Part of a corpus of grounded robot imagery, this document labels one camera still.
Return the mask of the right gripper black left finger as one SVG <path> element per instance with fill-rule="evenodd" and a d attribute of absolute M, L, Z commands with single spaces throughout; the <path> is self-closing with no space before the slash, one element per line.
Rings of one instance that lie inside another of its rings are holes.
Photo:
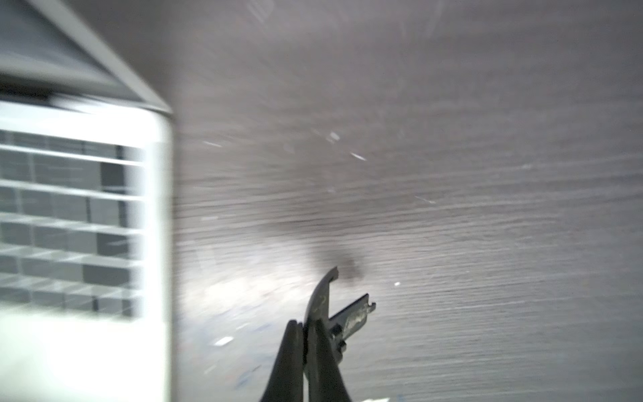
<path fill-rule="evenodd" d="M 303 402 L 304 335 L 296 320 L 286 325 L 260 402 Z"/>

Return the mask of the silver laptop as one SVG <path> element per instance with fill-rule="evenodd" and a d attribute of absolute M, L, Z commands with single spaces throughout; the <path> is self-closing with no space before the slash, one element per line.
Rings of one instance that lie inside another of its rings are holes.
<path fill-rule="evenodd" d="M 170 400 L 170 116 L 66 3 L 2 2 L 2 400 Z"/>

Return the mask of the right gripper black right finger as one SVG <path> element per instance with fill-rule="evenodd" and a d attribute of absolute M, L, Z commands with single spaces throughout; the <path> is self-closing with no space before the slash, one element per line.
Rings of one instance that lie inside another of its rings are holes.
<path fill-rule="evenodd" d="M 351 402 L 322 320 L 307 323 L 306 372 L 308 397 L 315 402 Z"/>

